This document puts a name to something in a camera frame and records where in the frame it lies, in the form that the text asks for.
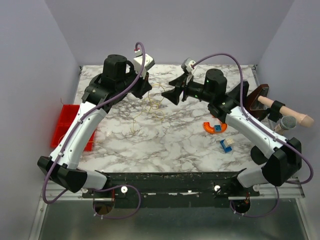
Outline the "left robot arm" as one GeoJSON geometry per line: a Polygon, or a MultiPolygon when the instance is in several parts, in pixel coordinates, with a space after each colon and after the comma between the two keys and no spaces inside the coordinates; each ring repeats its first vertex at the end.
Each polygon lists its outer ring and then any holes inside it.
{"type": "Polygon", "coordinates": [[[109,55],[102,73],[96,75],[85,88],[79,110],[58,146],[49,156],[41,156],[38,167],[49,179],[73,193],[80,189],[107,187],[108,178],[98,171],[79,169],[80,157],[99,123],[111,107],[124,99],[120,93],[126,88],[136,98],[152,89],[148,70],[155,64],[148,54],[136,53],[129,61],[118,54],[109,55]]]}

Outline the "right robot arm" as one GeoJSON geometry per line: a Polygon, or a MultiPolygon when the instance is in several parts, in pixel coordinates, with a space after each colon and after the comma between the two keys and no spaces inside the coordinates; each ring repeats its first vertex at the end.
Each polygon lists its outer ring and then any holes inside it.
{"type": "Polygon", "coordinates": [[[193,78],[191,73],[183,73],[169,82],[174,88],[161,95],[175,105],[187,97],[207,102],[212,116],[239,131],[254,144],[251,158],[264,162],[256,168],[242,170],[236,177],[239,185],[244,188],[261,184],[280,187],[301,169],[301,142],[295,137],[287,139],[279,135],[241,108],[241,94],[247,94],[249,89],[247,82],[226,92],[227,79],[216,68],[206,71],[203,84],[195,82],[193,78]]]}

